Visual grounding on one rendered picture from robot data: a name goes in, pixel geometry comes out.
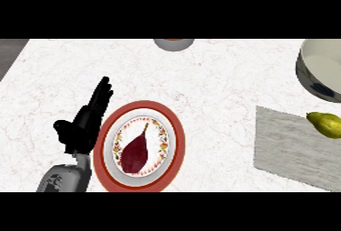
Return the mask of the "green pear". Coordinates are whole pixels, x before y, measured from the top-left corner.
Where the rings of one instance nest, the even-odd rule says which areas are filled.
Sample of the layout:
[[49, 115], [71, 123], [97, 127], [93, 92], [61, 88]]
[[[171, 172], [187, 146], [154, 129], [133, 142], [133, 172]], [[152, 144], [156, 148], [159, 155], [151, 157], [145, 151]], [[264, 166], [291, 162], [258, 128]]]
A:
[[329, 138], [341, 138], [341, 118], [328, 113], [307, 113], [307, 121], [313, 124], [316, 130]]

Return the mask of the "large cream bowl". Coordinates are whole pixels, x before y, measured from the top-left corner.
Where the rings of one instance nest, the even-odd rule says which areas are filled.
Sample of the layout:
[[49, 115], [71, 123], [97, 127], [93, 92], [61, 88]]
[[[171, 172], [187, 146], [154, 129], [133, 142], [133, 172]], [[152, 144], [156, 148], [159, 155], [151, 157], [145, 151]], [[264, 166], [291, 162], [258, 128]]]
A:
[[341, 39], [304, 40], [295, 76], [313, 96], [341, 104]]

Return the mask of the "small grey bowl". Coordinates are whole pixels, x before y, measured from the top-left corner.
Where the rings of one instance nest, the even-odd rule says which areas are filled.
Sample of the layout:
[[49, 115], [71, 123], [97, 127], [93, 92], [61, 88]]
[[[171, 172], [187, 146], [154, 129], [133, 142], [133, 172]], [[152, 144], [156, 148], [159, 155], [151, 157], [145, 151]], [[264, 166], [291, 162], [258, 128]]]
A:
[[164, 51], [183, 51], [193, 44], [193, 41], [193, 39], [155, 39], [155, 44]]

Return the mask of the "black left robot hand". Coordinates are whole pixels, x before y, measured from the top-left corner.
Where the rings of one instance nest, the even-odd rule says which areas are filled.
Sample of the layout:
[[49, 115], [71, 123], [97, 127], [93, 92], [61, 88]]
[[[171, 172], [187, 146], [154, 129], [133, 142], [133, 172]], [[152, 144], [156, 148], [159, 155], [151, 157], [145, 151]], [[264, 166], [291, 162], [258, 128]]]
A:
[[89, 103], [81, 106], [72, 122], [58, 120], [53, 124], [59, 142], [69, 154], [89, 154], [97, 142], [102, 117], [114, 95], [109, 78], [103, 77], [94, 88]]

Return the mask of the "dark red pear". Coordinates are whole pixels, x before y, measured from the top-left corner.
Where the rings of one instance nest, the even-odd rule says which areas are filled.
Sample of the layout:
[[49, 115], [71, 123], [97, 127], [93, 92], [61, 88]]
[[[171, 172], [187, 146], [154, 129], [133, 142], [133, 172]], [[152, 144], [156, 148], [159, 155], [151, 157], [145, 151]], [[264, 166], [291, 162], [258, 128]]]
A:
[[142, 134], [128, 143], [121, 153], [121, 167], [125, 173], [137, 173], [148, 161], [145, 129]]

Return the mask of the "red rimmed white plate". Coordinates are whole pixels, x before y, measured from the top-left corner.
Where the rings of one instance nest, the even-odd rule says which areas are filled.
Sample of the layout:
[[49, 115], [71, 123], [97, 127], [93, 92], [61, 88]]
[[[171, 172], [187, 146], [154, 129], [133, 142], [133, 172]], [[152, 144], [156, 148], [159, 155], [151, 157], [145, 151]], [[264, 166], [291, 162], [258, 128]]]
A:
[[109, 191], [161, 191], [185, 158], [185, 129], [155, 101], [125, 104], [103, 122], [93, 151], [99, 181]]

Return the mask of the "grey woven placemat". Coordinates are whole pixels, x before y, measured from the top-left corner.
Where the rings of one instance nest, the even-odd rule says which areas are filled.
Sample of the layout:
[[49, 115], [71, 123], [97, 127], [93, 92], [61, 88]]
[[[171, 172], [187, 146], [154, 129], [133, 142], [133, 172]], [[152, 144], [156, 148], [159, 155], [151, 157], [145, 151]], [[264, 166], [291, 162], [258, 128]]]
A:
[[341, 192], [341, 139], [325, 137], [300, 115], [257, 106], [252, 166]]

